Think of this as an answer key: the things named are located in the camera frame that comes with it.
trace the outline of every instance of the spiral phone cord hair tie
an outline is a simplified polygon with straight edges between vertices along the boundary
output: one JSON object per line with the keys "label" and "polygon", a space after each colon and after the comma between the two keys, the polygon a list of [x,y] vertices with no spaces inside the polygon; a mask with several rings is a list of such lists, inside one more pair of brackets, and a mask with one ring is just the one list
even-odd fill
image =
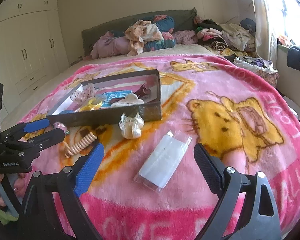
{"label": "spiral phone cord hair tie", "polygon": [[66,157],[69,158],[70,156],[78,154],[83,149],[88,147],[91,143],[93,143],[97,138],[98,138],[97,136],[95,136],[92,132],[90,132],[74,145],[69,146],[66,142],[63,142],[67,147]]}

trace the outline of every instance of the headboard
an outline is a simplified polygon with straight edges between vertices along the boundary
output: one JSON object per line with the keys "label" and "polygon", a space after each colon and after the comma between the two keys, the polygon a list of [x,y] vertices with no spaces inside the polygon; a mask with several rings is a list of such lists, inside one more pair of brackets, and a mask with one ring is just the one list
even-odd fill
{"label": "headboard", "polygon": [[193,23],[193,19],[195,16],[197,16],[197,10],[195,8],[191,10],[171,10],[135,14],[119,18],[110,22],[102,23],[87,30],[83,30],[81,32],[81,36],[83,40],[84,55],[87,56],[90,54],[93,45],[107,31],[125,31],[130,27],[130,25],[134,24],[136,21],[143,19],[144,17],[157,14],[169,15],[174,19],[175,27],[173,29],[173,32],[194,30],[195,25]]}

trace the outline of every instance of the human hand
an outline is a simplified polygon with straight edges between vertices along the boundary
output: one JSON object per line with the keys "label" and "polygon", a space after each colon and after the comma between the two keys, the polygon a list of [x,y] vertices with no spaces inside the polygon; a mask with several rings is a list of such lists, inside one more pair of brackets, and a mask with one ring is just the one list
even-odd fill
{"label": "human hand", "polygon": [[[0,174],[0,182],[2,181],[4,177],[4,174]],[[20,173],[19,178],[15,181],[13,185],[14,192],[17,196],[22,196],[24,194],[24,188],[25,188],[25,181],[24,178],[26,177],[25,173]],[[4,203],[2,197],[0,196],[0,206],[5,207],[6,204]]]}

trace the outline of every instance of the dark box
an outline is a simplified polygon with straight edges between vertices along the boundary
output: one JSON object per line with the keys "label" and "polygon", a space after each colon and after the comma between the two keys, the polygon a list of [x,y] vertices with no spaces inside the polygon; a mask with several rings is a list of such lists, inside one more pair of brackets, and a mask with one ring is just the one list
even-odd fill
{"label": "dark box", "polygon": [[[72,103],[70,95],[78,89],[82,91],[89,83],[94,84],[95,87],[99,86],[98,88],[104,88],[113,83],[125,83],[127,81],[130,82],[131,80],[133,81],[133,79],[140,79],[140,77],[154,79],[157,94],[156,99],[142,105],[108,107],[91,111],[60,114],[62,110],[65,110],[67,106]],[[123,73],[84,81],[73,88],[63,98],[61,98],[61,100],[47,113],[46,118],[49,119],[51,124],[55,122],[61,122],[66,126],[73,127],[116,124],[120,122],[120,118],[123,113],[125,113],[127,116],[135,117],[137,112],[139,112],[140,116],[145,122],[157,121],[161,120],[162,118],[161,83],[159,72],[156,69]]]}

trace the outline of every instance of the blue card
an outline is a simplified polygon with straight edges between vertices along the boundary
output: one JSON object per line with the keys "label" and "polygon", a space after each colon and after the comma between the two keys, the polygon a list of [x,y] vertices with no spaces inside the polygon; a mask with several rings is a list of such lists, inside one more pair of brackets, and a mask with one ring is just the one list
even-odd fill
{"label": "blue card", "polygon": [[110,107],[110,100],[112,98],[125,98],[128,94],[131,94],[132,90],[122,90],[122,91],[113,91],[113,92],[107,92],[103,95],[106,97],[106,100],[103,102],[101,108],[104,107]]}

